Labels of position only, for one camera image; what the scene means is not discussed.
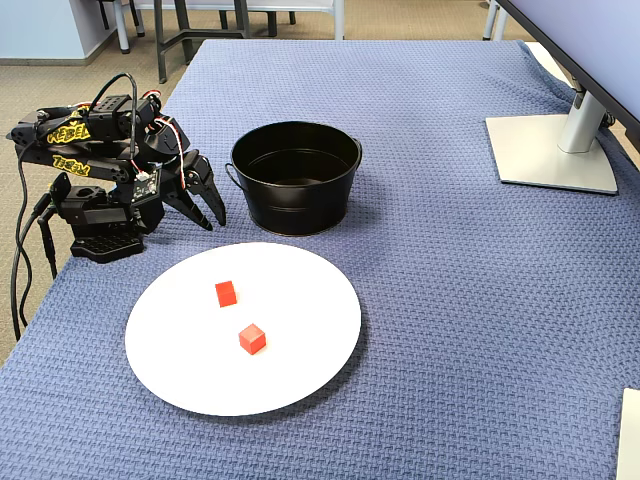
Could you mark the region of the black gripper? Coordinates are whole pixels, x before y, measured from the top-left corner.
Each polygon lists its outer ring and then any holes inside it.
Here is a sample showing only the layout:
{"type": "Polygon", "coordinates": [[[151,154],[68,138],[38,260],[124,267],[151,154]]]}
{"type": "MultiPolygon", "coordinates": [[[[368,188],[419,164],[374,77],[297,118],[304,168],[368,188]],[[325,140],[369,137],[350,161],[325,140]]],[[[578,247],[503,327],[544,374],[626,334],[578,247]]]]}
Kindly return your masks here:
{"type": "Polygon", "coordinates": [[[212,224],[192,196],[199,195],[205,201],[220,226],[226,225],[226,208],[208,159],[198,150],[188,151],[189,145],[175,119],[156,118],[147,128],[142,144],[142,181],[153,193],[158,193],[164,203],[212,231],[212,224]]]}

